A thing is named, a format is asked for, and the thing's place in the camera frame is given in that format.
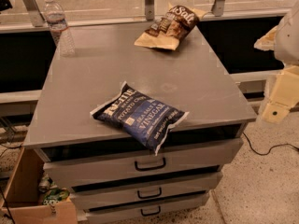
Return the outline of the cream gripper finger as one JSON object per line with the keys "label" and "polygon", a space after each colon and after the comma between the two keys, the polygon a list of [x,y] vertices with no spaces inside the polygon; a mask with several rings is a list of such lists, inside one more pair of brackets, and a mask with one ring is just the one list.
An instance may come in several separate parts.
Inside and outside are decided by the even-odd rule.
{"label": "cream gripper finger", "polygon": [[299,67],[287,66],[268,82],[270,91],[261,106],[261,119],[280,123],[299,103]]}

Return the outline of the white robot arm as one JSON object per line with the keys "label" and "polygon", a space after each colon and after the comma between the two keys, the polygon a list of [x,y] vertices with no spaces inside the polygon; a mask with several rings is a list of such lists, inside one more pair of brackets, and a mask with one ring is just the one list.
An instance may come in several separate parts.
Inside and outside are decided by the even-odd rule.
{"label": "white robot arm", "polygon": [[278,24],[274,55],[285,67],[267,79],[259,114],[261,120],[280,123],[299,103],[299,1]]}

